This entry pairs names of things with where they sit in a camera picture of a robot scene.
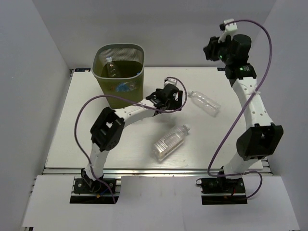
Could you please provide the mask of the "small clear bottle white cap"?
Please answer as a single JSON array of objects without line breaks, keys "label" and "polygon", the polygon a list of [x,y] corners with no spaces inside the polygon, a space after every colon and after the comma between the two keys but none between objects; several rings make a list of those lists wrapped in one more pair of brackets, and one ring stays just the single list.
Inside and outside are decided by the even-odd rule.
[{"label": "small clear bottle white cap", "polygon": [[191,101],[200,109],[202,109],[205,113],[210,115],[211,117],[216,117],[218,113],[220,112],[220,104],[218,104],[216,101],[210,99],[203,93],[199,91],[189,91],[188,97],[191,99]]}]

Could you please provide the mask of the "blue label water bottle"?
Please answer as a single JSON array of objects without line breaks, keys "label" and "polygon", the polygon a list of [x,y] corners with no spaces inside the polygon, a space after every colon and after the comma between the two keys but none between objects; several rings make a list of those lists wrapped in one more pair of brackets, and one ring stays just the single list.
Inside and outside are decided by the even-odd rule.
[{"label": "blue label water bottle", "polygon": [[116,92],[131,92],[141,89],[141,82],[139,81],[140,72],[136,73],[135,79],[119,83],[115,90]]}]

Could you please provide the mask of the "large square clear bottle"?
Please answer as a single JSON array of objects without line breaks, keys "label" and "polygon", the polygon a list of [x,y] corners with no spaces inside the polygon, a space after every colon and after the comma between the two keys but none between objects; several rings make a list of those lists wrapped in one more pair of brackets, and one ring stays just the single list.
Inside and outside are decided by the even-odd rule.
[{"label": "large square clear bottle", "polygon": [[153,144],[153,153],[156,159],[161,162],[168,155],[179,148],[190,131],[190,127],[186,124],[174,126],[163,137]]}]

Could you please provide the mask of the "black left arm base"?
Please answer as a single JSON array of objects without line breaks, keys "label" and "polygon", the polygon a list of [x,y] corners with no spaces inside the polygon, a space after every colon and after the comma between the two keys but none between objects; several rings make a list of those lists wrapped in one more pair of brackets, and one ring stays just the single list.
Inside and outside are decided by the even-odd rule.
[{"label": "black left arm base", "polygon": [[70,204],[88,205],[114,205],[120,195],[120,181],[117,179],[103,179],[111,188],[114,200],[109,189],[98,182],[92,189],[82,178],[75,178],[73,181]]}]

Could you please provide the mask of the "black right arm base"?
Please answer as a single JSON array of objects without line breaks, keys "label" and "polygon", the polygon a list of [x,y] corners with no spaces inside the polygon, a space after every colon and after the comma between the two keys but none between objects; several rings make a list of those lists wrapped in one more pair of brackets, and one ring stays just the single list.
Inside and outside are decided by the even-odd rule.
[{"label": "black right arm base", "polygon": [[195,183],[201,188],[202,205],[247,204],[243,178],[199,178]]}]

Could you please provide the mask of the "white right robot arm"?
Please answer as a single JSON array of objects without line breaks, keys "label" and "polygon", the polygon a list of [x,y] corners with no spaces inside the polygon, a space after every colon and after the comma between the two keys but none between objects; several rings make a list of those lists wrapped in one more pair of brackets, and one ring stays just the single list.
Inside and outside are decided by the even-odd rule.
[{"label": "white right robot arm", "polygon": [[251,39],[247,35],[226,36],[225,41],[211,37],[203,48],[210,61],[221,60],[225,75],[241,104],[240,115],[244,116],[246,131],[236,141],[236,154],[218,173],[217,185],[223,192],[235,186],[255,162],[272,155],[278,146],[283,128],[274,124],[263,104],[257,89],[257,75],[248,62]]}]

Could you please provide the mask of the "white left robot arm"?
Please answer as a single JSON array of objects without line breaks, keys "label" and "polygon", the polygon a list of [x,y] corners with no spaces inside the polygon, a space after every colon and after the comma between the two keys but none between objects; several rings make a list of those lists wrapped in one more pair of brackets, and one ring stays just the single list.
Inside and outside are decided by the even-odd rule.
[{"label": "white left robot arm", "polygon": [[109,152],[119,144],[124,128],[145,118],[181,110],[182,98],[183,91],[169,83],[138,103],[115,110],[106,107],[101,111],[90,129],[91,153],[86,155],[88,164],[81,171],[90,192],[109,188],[109,183],[103,181],[103,169]]}]

